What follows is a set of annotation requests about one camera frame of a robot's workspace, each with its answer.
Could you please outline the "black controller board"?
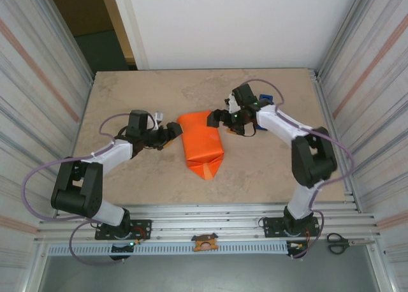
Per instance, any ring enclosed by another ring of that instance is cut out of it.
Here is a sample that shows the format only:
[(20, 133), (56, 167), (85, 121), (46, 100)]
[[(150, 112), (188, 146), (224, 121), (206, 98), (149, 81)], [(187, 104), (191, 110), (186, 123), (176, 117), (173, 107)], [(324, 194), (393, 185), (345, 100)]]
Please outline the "black controller board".
[(135, 247), (140, 245), (139, 240), (135, 240), (126, 244), (113, 244), (111, 247), (110, 259), (113, 261), (124, 261), (130, 257), (130, 253), (135, 251)]
[(288, 250), (287, 255), (291, 259), (303, 258), (306, 255), (305, 251), (309, 246), (307, 241), (294, 241), (294, 242), (287, 241), (286, 245)]

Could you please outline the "orange wrapping paper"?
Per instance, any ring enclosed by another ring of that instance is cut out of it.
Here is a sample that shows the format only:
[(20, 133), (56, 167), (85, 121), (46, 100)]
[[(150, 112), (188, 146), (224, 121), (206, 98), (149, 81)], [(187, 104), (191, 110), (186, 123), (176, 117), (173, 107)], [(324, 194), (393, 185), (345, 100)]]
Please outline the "orange wrapping paper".
[(181, 115), (182, 144), (187, 167), (204, 180), (215, 177), (223, 159), (224, 149), (218, 129), (207, 126), (211, 111)]

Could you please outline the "brown wooden door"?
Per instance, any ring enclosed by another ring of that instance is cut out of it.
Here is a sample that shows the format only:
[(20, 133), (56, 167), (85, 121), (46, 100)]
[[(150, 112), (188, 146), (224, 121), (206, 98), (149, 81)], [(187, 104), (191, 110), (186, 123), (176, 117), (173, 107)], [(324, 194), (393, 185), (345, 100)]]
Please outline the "brown wooden door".
[(113, 30), (104, 0), (53, 0), (74, 37)]

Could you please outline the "small brown cartoon figure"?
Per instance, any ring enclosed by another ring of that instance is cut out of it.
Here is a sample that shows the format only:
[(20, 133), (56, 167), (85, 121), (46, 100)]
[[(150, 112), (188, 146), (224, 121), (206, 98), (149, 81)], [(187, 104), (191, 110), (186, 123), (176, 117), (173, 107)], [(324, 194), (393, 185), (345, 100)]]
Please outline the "small brown cartoon figure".
[(194, 235), (191, 239), (194, 242), (194, 252), (218, 250), (217, 239), (218, 236), (215, 233)]

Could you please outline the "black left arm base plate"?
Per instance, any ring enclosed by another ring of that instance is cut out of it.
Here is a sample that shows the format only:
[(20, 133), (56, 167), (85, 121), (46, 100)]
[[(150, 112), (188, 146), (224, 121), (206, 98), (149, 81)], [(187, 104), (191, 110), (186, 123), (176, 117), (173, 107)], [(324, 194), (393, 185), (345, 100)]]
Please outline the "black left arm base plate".
[(151, 220), (131, 219), (120, 226), (98, 225), (94, 238), (96, 240), (149, 240), (151, 232)]

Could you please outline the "beige door frame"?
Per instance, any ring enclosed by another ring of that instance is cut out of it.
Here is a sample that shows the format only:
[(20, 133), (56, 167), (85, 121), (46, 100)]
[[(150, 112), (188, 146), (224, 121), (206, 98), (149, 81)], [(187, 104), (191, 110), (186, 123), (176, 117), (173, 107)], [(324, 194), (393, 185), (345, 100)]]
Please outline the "beige door frame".
[(111, 23), (113, 25), (114, 31), (116, 33), (117, 39), (119, 41), (120, 48), (124, 54), (124, 58), (129, 66), (130, 70), (137, 70), (137, 65), (131, 46), (124, 28), (123, 21), (121, 19), (119, 9), (116, 0), (103, 0), (106, 6), (107, 12), (109, 14)]

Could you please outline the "blue tape dispenser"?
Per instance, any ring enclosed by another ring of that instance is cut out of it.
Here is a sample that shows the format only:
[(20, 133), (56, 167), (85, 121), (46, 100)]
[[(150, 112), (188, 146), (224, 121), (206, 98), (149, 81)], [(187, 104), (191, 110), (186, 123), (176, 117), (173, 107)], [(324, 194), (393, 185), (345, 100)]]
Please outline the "blue tape dispenser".
[[(268, 95), (268, 94), (260, 94), (259, 95), (259, 100), (266, 100), (266, 102), (268, 104), (273, 104), (273, 96), (272, 95)], [(256, 129), (258, 130), (262, 130), (262, 131), (266, 131), (265, 128), (262, 128), (259, 124), (256, 126)]]

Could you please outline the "black-handled scissors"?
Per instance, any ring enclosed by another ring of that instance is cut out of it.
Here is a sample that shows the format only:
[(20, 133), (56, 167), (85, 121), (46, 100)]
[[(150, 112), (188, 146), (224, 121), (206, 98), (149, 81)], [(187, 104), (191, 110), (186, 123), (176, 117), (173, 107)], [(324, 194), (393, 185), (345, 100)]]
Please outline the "black-handled scissors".
[(346, 239), (338, 233), (330, 233), (326, 236), (328, 242), (328, 250), (335, 255), (343, 254), (349, 247), (356, 245), (374, 244), (375, 240), (366, 239)]

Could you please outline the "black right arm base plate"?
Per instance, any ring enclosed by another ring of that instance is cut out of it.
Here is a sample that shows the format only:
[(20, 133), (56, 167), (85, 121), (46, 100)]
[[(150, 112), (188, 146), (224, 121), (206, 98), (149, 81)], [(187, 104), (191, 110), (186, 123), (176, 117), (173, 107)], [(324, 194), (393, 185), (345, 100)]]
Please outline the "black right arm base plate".
[(290, 220), (285, 217), (265, 217), (262, 219), (262, 227), (266, 238), (302, 238), (306, 232), (316, 237), (320, 225), (316, 217), (303, 220)]

